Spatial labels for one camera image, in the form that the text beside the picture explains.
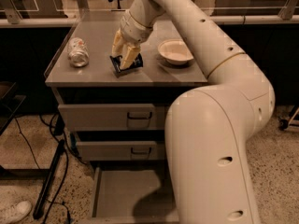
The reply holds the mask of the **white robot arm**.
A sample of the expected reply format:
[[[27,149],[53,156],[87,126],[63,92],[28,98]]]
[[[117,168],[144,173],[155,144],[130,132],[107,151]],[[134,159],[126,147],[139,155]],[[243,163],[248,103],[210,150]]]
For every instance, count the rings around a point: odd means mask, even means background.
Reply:
[[[181,94],[165,119],[165,147],[180,224],[261,224],[247,140],[270,120],[275,93],[246,52],[192,0],[134,0],[112,54],[131,67],[167,14],[207,80]]]

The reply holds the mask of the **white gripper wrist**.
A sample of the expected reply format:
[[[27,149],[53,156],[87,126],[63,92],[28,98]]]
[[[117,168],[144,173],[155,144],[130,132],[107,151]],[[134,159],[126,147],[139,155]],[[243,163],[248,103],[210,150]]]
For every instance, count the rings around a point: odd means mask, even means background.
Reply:
[[[124,12],[120,21],[120,30],[114,36],[111,51],[113,57],[122,55],[120,70],[131,67],[140,52],[140,46],[134,44],[146,42],[152,31],[152,27],[138,23],[128,10]]]

